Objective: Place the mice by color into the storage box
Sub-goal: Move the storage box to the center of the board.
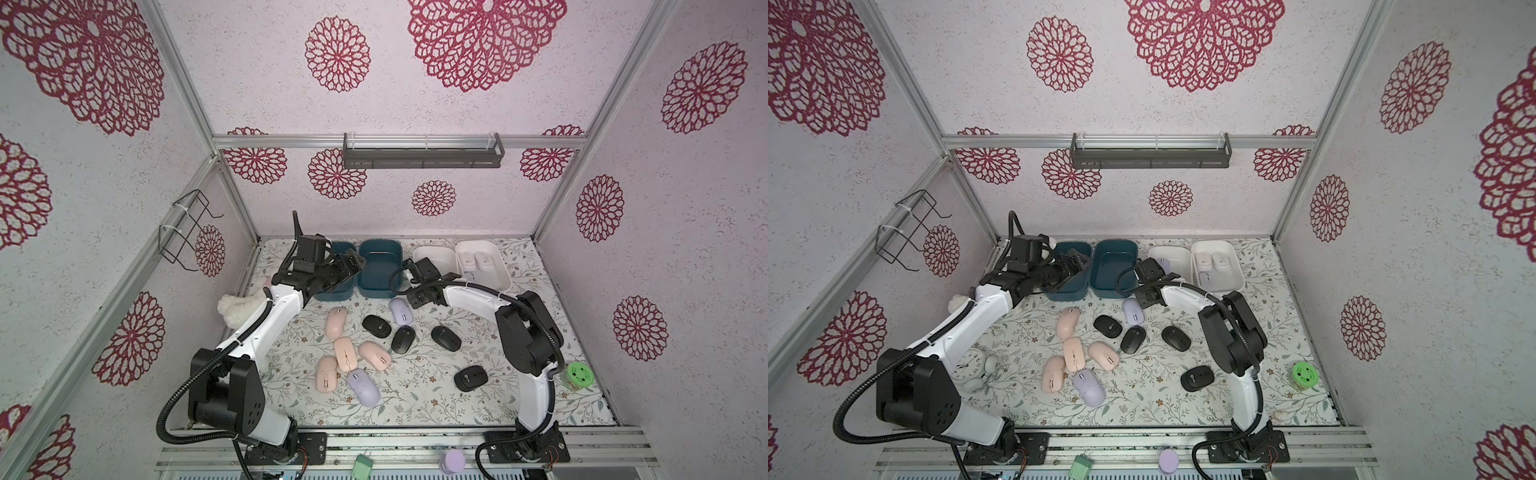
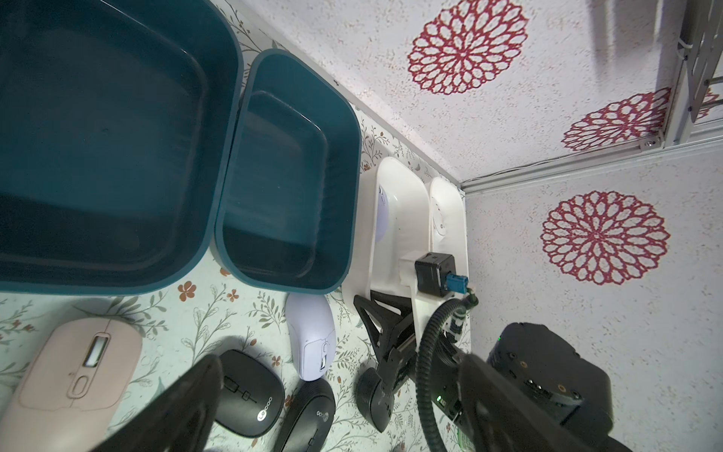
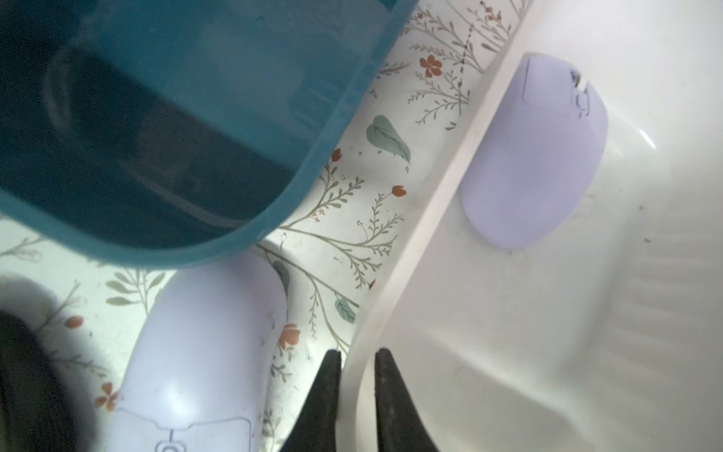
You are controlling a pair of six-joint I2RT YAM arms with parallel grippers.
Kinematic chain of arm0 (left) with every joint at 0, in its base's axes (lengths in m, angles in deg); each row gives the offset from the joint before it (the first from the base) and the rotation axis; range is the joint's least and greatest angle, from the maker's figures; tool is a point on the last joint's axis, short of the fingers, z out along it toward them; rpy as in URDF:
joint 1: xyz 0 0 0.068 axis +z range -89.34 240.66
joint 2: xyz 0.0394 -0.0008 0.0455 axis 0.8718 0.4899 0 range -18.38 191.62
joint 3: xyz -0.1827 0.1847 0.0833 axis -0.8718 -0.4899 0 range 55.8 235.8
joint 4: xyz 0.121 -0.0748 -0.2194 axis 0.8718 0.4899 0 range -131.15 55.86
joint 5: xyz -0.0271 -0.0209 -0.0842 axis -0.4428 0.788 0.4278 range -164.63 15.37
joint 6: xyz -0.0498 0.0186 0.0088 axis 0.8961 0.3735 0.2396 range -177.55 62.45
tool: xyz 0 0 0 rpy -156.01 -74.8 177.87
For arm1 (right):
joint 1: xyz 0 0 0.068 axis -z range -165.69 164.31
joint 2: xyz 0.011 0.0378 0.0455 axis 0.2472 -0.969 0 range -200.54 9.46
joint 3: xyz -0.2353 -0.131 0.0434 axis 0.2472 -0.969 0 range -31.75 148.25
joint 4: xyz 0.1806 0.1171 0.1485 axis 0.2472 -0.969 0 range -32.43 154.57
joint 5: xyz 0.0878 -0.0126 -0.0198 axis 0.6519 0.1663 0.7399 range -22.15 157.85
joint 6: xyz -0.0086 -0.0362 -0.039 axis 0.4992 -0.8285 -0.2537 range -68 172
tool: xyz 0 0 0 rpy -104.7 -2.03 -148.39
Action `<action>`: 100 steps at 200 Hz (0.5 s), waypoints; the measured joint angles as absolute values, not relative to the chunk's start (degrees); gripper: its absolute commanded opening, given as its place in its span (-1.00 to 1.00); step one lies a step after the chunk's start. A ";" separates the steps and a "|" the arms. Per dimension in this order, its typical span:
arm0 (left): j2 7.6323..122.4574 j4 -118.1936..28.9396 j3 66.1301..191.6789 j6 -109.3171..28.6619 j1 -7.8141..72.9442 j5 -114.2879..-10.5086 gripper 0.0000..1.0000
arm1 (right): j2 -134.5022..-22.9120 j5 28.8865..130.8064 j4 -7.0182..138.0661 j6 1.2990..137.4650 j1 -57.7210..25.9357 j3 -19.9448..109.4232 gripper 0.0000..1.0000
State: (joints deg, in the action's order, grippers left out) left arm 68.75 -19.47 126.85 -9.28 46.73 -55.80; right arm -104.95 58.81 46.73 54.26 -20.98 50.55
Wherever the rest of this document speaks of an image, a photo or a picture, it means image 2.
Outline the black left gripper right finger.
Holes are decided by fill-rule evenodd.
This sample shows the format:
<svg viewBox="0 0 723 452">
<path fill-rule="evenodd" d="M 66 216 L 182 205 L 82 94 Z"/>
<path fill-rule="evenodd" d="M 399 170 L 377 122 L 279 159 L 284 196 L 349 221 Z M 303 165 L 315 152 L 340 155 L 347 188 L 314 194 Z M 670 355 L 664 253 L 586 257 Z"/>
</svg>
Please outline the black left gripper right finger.
<svg viewBox="0 0 723 452">
<path fill-rule="evenodd" d="M 473 354 L 459 366 L 462 432 L 476 451 L 589 451 L 490 365 Z"/>
</svg>

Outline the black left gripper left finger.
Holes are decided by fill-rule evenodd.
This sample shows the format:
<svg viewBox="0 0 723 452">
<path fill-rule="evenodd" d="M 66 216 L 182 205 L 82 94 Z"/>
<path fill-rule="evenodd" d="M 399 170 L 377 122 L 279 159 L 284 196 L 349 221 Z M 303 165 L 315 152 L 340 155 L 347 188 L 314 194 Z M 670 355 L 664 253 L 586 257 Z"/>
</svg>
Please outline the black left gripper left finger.
<svg viewBox="0 0 723 452">
<path fill-rule="evenodd" d="M 203 451 L 216 419 L 223 377 L 220 358 L 203 357 L 94 450 Z"/>
</svg>

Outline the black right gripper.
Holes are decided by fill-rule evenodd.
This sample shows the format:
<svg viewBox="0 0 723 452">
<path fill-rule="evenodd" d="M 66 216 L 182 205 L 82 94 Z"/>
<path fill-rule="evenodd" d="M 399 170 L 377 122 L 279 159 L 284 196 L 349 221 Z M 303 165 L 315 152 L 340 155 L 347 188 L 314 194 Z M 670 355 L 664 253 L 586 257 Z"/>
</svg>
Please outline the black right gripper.
<svg viewBox="0 0 723 452">
<path fill-rule="evenodd" d="M 377 372 L 390 390 L 399 390 L 414 375 L 422 396 L 459 395 L 459 373 L 466 356 L 459 339 L 465 316 L 433 316 L 421 335 L 415 363 L 411 299 L 371 293 L 369 298 L 357 295 L 353 305 L 369 335 Z"/>
</svg>

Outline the purple mouse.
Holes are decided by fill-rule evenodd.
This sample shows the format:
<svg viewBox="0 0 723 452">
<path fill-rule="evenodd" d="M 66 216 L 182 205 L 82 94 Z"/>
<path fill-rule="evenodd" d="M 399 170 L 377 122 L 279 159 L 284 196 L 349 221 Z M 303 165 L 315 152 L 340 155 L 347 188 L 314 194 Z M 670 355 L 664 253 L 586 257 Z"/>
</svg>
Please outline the purple mouse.
<svg viewBox="0 0 723 452">
<path fill-rule="evenodd" d="M 389 225 L 389 200 L 382 185 L 378 186 L 378 204 L 375 242 L 379 243 L 386 235 Z"/>
<path fill-rule="evenodd" d="M 322 295 L 290 293 L 285 303 L 292 361 L 305 382 L 324 377 L 336 354 L 333 312 Z"/>
</svg>

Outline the white mouse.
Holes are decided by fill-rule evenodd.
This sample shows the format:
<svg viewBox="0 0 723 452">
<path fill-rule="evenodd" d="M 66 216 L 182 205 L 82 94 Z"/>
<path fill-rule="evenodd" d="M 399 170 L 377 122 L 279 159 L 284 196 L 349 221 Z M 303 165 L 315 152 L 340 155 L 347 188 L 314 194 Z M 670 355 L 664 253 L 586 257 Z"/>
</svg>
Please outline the white mouse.
<svg viewBox="0 0 723 452">
<path fill-rule="evenodd" d="M 434 233 L 438 240 L 441 240 L 447 235 L 446 208 L 444 203 L 434 196 L 430 198 L 430 201 Z"/>
</svg>

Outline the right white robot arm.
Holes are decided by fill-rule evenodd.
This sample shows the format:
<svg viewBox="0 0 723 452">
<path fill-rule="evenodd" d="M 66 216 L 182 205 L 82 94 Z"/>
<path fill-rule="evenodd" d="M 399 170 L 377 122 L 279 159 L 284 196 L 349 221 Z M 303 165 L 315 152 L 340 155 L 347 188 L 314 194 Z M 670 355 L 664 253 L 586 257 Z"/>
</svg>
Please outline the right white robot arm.
<svg viewBox="0 0 723 452">
<path fill-rule="evenodd" d="M 445 301 L 421 333 L 409 299 L 358 296 L 354 306 L 378 363 L 357 381 L 356 403 L 379 431 L 395 392 L 415 385 L 420 426 L 432 451 L 445 450 L 444 414 L 476 451 L 621 451 L 613 438 L 611 382 L 562 337 L 529 322 L 511 323 L 487 358 L 457 344 L 477 297 Z"/>
</svg>

